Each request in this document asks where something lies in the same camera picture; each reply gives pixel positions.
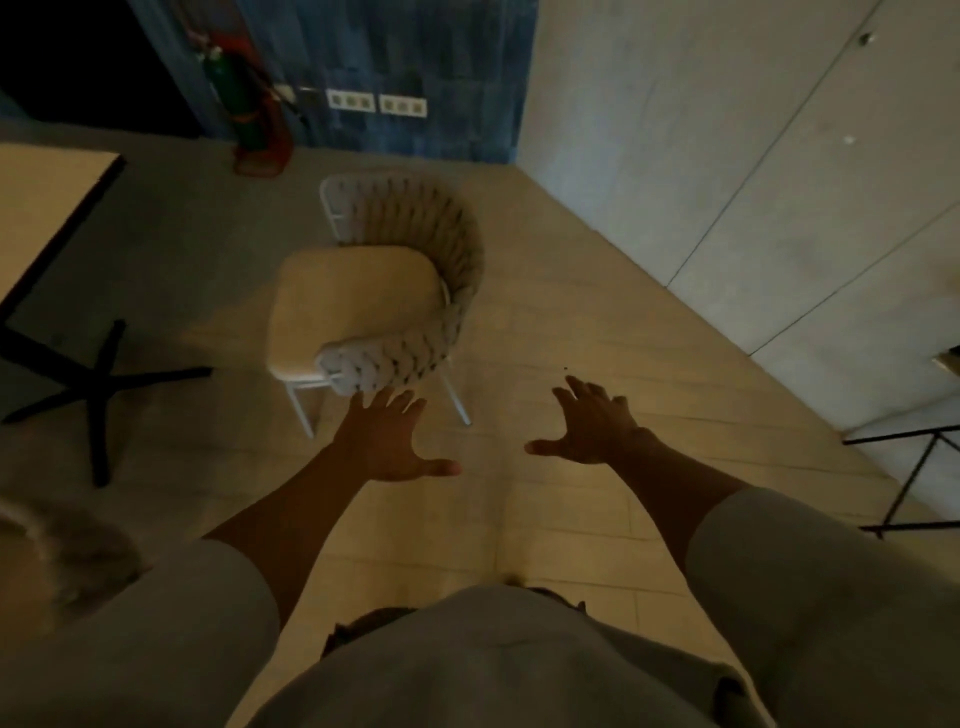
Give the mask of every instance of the hand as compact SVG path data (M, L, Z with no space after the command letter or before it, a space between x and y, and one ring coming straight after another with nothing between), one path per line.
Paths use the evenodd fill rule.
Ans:
M330 447L352 468L358 469L365 481L397 482L424 475L459 475L462 471L459 463L424 460L414 452L411 440L426 400L411 404L414 393L407 390L390 401L393 392L392 387L380 390L369 407L363 405L363 393L353 395Z
M599 384L568 376L569 389L556 387L553 394L566 419L566 435L560 440L534 440L524 446L532 455L556 455L575 463L593 465L616 461L632 449L657 438L636 424L626 397L607 396Z

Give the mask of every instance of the person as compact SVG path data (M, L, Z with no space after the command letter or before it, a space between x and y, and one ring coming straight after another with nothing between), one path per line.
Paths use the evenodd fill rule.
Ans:
M667 447L567 378L535 456L612 468L784 726L960 724L960 592L896 550ZM334 523L370 480L460 472L411 437L424 400L356 395L289 482L0 673L5 726L222 726ZM759 726L743 680L514 586L463 590L335 645L251 726Z

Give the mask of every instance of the black metal stand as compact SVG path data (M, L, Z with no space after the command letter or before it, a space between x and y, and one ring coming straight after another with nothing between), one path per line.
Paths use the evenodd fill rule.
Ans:
M126 322L117 320L107 340L97 354L93 369L78 364L63 354L38 344L33 339L6 327L0 326L0 357L26 367L32 372L46 376L66 387L62 392L29 404L12 412L3 419L4 424L23 422L29 417L57 409L76 401L86 402L86 426L90 443L90 465L93 469L93 484L103 488L110 481L110 465L107 458L107 402L117 392L139 389L164 381L180 381L210 376L210 367L193 367L174 372L149 372L139 375L114 375L120 338Z
M900 509L903 499L906 498L906 495L910 490L910 486L913 485L914 481L917 479L917 476L920 474L920 471L924 468L926 460L930 457L930 453L933 452L933 448L936 446L936 444L944 443L945 445L955 449L957 452L960 452L960 446L958 446L948 437L944 437L945 432L957 431L960 431L960 425L952 425L950 427L931 427L930 429L914 429L910 430L909 432L896 432L892 435L860 437L856 438L855 440L843 441L844 445L863 445L865 443L881 443L885 440L902 440L907 437L922 437L923 435L930 435L930 441L924 448L924 454L920 456L920 460L918 460L917 464L913 467L913 470L910 472L910 476L906 479L906 482L903 483L903 487L900 488L900 492L897 493L897 497L894 498L894 502L890 505L887 515L883 517L883 522L878 523L877 525L862 525L860 526L861 531L876 533L876 537L882 540L883 534L887 531L942 531L949 528L960 528L960 521L891 523L894 516L897 514L897 511Z

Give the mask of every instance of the dark doorway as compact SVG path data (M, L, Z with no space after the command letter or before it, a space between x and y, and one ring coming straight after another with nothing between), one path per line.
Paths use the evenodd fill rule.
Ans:
M8 3L0 89L39 121L202 133L126 0Z

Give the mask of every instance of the gray t-shirt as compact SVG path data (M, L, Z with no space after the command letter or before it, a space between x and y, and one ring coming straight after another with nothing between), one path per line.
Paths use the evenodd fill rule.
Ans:
M960 724L960 588L764 489L729 497L687 581L782 726ZM0 669L2 726L222 726L266 664L276 606L201 541ZM762 725L736 673L512 587L474 587L342 647L258 728Z

